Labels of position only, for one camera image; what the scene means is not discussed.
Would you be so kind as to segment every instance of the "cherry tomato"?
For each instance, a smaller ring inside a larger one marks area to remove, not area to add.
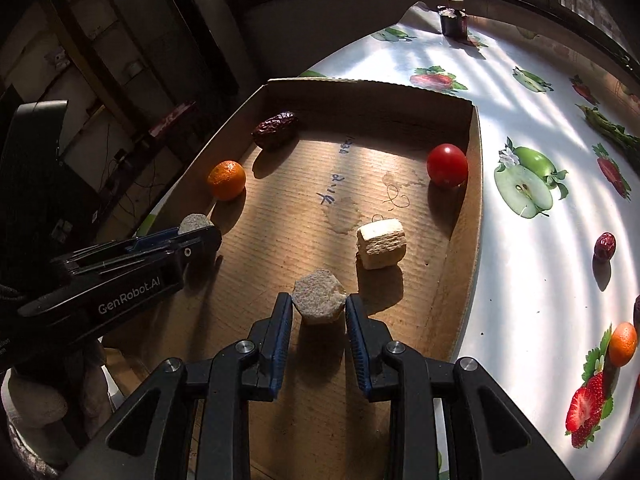
[[[427,157],[427,173],[437,186],[459,186],[469,175],[466,156],[453,144],[436,146]]]

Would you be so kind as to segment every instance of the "black cable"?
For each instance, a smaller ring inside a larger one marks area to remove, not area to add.
[[[155,181],[156,181],[156,158],[154,157],[154,176],[151,178],[151,185],[149,186],[149,207],[151,207],[151,192],[153,191]]]
[[[115,158],[112,158],[109,161],[109,165],[107,167],[107,180],[109,179],[109,177],[111,176],[111,173],[113,173],[114,171],[116,171],[116,168],[113,168],[113,170],[111,169],[111,163],[115,162],[116,163],[116,167],[118,166],[118,161]]]
[[[143,187],[144,189],[152,189],[152,188],[157,187],[157,186],[164,186],[164,184],[162,184],[162,183],[154,184],[154,182],[156,181],[156,160],[155,159],[153,159],[153,164],[154,164],[154,175],[153,175],[153,178],[151,179],[151,184],[146,186],[145,184],[139,184],[138,182],[134,182],[134,184],[136,186]]]
[[[118,202],[118,205],[120,206],[120,209],[122,209],[126,214],[133,216],[133,218],[136,217],[131,211],[128,211],[127,208],[125,208],[120,202]]]
[[[102,182],[104,181],[104,170],[107,169],[108,160],[109,160],[109,127],[110,126],[111,126],[111,123],[107,123],[107,148],[104,153],[104,167],[102,168],[102,176],[100,177],[100,186],[98,186],[98,189],[102,189]]]
[[[131,199],[131,197],[129,196],[129,194],[127,194],[127,192],[125,191],[124,196],[126,196],[129,199],[129,203],[131,204],[131,207],[133,208],[133,218],[136,218],[136,205],[133,203],[133,200]]]

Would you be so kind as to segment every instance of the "cardboard box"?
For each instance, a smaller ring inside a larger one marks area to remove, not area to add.
[[[299,140],[262,152],[252,130],[284,110],[299,115]],[[426,173],[428,152],[442,142],[466,151],[469,179],[457,190],[432,186]],[[211,210],[206,177],[228,159],[245,168],[246,193]],[[148,370],[170,356],[213,357],[267,317],[278,292],[326,268],[348,292],[360,293],[393,338],[447,360],[470,300],[481,211],[479,123],[471,102],[380,82],[271,80],[204,147],[152,228],[209,213],[223,232],[222,259],[188,269],[183,291],[105,336],[104,344]],[[364,270],[356,264],[355,231],[380,218],[402,222],[406,256],[398,266]],[[301,326],[294,313],[280,396],[250,406],[256,476],[382,478],[388,405],[369,404],[358,390],[344,332],[344,317]]]

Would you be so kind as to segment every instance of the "window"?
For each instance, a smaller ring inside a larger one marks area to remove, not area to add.
[[[630,52],[622,32],[599,0],[560,0],[560,4],[593,23],[622,48]]]

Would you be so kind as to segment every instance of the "green apple print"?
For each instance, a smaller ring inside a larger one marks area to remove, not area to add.
[[[482,38],[480,38],[480,36],[478,36],[477,34],[474,34],[474,33],[472,33],[472,32],[469,32],[469,33],[468,33],[468,35],[467,35],[467,37],[468,37],[469,43],[471,43],[471,44],[472,44],[474,47],[476,47],[476,48],[480,48],[480,47],[482,47],[482,46],[483,46],[483,47],[485,47],[485,48],[488,48],[488,47],[489,47],[489,45],[487,45],[487,44],[482,40]]]
[[[527,72],[526,70],[521,70],[518,67],[513,69],[513,76],[518,83],[524,86],[524,88],[531,90],[532,92],[554,91],[554,89],[551,88],[551,83],[547,83],[541,77],[538,77],[531,72]]]
[[[530,30],[527,30],[526,28],[522,28],[522,27],[516,27],[518,29],[518,32],[520,33],[520,35],[523,38],[527,38],[528,40],[533,40],[533,38],[535,38],[537,36],[537,34],[535,32],[531,32]]]
[[[315,70],[305,70],[298,77],[326,77],[324,74],[316,72]]]
[[[372,38],[378,41],[391,41],[392,43],[396,43],[398,41],[411,41],[415,40],[417,36],[409,36],[406,32],[402,30],[398,30],[397,28],[387,27],[383,30],[379,30],[374,32],[371,35]]]
[[[566,198],[569,190],[561,180],[564,180],[566,177],[567,170],[556,170],[554,164],[546,158],[545,155],[525,146],[514,148],[513,153],[518,157],[520,164],[529,171],[533,171],[549,189],[555,189],[557,187],[560,190],[560,200]]]
[[[513,147],[511,139],[498,152],[499,165],[494,171],[495,185],[505,203],[518,216],[533,218],[552,208],[550,189],[560,190],[560,200],[569,194],[561,182],[566,170],[558,171],[542,153],[525,146]]]

